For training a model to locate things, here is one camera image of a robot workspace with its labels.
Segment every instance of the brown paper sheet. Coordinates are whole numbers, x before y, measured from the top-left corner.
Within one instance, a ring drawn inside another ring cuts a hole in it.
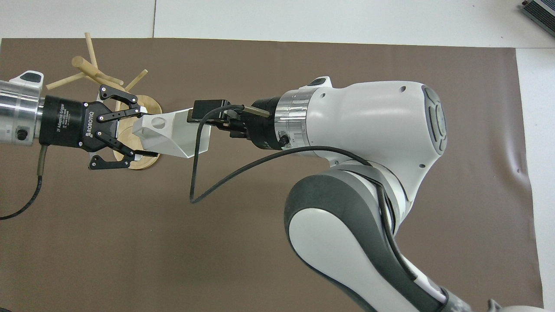
[[[397,236],[401,251],[477,311],[486,300],[542,306],[532,195],[514,49],[94,39],[99,68],[165,112],[196,99],[273,97],[329,75],[335,87],[414,80],[441,97],[450,141]],[[76,73],[83,39],[4,39],[0,79],[25,70],[46,83]],[[92,101],[82,79],[49,92]],[[36,183],[38,143],[0,146],[0,214]],[[270,152],[213,131],[198,189]],[[14,311],[359,311],[290,249],[290,188],[327,161],[285,157],[188,203],[191,159],[150,169],[87,169],[86,152],[50,147],[31,208],[0,223],[0,306]]]

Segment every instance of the wooden stick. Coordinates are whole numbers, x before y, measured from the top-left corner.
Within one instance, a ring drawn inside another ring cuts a hole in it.
[[[108,80],[97,77],[96,74],[102,73],[102,72],[99,71],[98,68],[94,67],[91,63],[87,62],[87,60],[84,59],[83,57],[80,57],[80,56],[74,57],[71,60],[71,65],[75,68],[79,68],[79,70],[82,71],[83,73],[85,73],[85,75],[91,77],[94,81],[96,81],[100,84],[109,85],[112,88],[115,88],[115,89],[118,89],[118,90],[121,90],[121,91],[125,91],[125,89],[123,89],[123,87],[121,85],[118,85],[118,84],[113,83],[111,81],[108,81]]]
[[[102,73],[102,72],[96,73],[95,76],[97,76],[97,77],[100,78],[100,79],[104,79],[104,80],[111,81],[111,82],[113,82],[113,83],[117,83],[118,85],[123,85],[123,81],[122,81],[122,80],[119,80],[118,78],[114,78],[114,77],[108,76],[108,75],[106,75],[106,74],[104,74],[104,73]]]
[[[122,103],[117,100],[117,101],[115,101],[115,110],[114,111],[116,112],[118,110],[122,110]]]
[[[67,78],[64,78],[64,79],[58,80],[56,82],[53,82],[51,84],[47,84],[46,88],[48,90],[52,90],[54,88],[61,87],[61,86],[65,85],[66,83],[70,83],[72,81],[79,80],[79,79],[84,78],[86,76],[87,75],[85,75],[84,73],[78,73],[78,74],[75,74],[73,76],[69,76]]]
[[[135,79],[131,80],[127,87],[125,87],[125,91],[129,92],[146,74],[148,74],[148,70],[144,69]]]
[[[94,55],[93,41],[90,38],[90,33],[85,33],[85,41],[87,41],[87,48],[89,49],[90,62],[98,68],[97,56]]]

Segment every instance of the white surface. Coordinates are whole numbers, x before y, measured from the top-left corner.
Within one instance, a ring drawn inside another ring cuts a hole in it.
[[[555,47],[520,0],[158,0],[155,37]]]
[[[195,154],[198,124],[188,123],[191,108],[176,112],[144,115],[133,124],[133,134],[145,150],[164,155],[191,158]],[[199,154],[208,150],[211,127],[203,126]]]
[[[318,88],[306,112],[310,145],[338,147],[383,165],[398,177],[408,201],[414,201],[424,176],[440,157],[430,139],[422,86],[380,81]],[[279,105],[295,92],[285,93]],[[349,159],[333,152],[314,153],[330,163]]]
[[[0,38],[152,37],[154,0],[2,0]]]
[[[303,260],[352,289],[377,311],[418,311],[380,275],[351,231],[331,213],[301,210],[289,224],[289,236]]]
[[[517,10],[520,2],[157,0],[154,33],[182,38],[555,47],[555,38]],[[0,43],[2,37],[82,38],[84,32],[91,32],[93,38],[150,37],[153,14],[154,0],[3,0]],[[550,160],[555,149],[555,104],[545,103],[555,102],[554,54],[554,50],[517,50],[543,298],[546,309],[553,311],[555,227],[547,223],[555,220],[555,169]],[[546,77],[546,87],[538,90],[535,82],[540,77]]]
[[[543,301],[555,310],[555,49],[518,49]]]

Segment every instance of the white robot link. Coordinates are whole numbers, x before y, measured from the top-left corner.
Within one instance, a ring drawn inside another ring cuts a hole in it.
[[[158,153],[194,157],[193,203],[270,159],[294,153],[322,157],[331,168],[300,180],[285,204],[285,232],[299,258],[365,311],[472,311],[412,265],[394,240],[424,176],[447,143],[442,104],[426,85],[387,81],[334,88],[329,77],[319,77],[252,106],[197,100],[189,109],[148,115],[137,107],[134,95],[106,85],[100,87],[100,99],[115,98],[129,109],[112,112],[101,101],[41,98],[42,79],[40,73],[25,72],[0,82],[0,142],[31,145],[38,138],[43,146],[35,195],[1,219],[15,217],[36,198],[48,145],[88,151],[94,170],[127,168]],[[133,133],[145,150],[132,150],[115,137],[118,120],[130,116],[140,117]],[[236,170],[195,198],[198,155],[208,148],[210,126],[280,152]],[[105,147],[124,158],[105,161],[96,155]],[[488,312],[494,311],[544,310],[502,308],[490,300]]]

